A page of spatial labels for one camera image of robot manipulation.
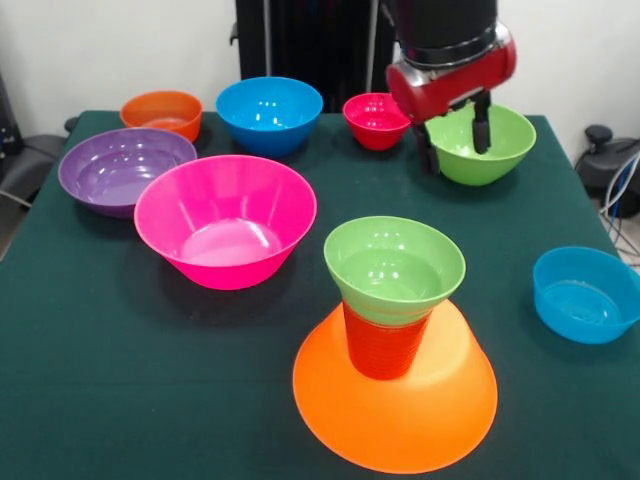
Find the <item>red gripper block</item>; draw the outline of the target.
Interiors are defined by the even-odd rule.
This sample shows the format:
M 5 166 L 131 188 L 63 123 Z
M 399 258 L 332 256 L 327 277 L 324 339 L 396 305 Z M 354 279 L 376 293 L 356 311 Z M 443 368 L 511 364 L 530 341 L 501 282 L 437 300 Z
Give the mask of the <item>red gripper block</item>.
M 414 123 L 411 130 L 426 173 L 439 174 L 440 164 L 437 149 L 424 122 L 443 116 L 470 99 L 474 104 L 474 149 L 478 154 L 489 150 L 490 91 L 512 76 L 516 58 L 512 36 L 500 33 L 488 52 L 462 66 L 420 70 L 408 61 L 400 60 L 387 67 L 387 86 L 401 112 Z

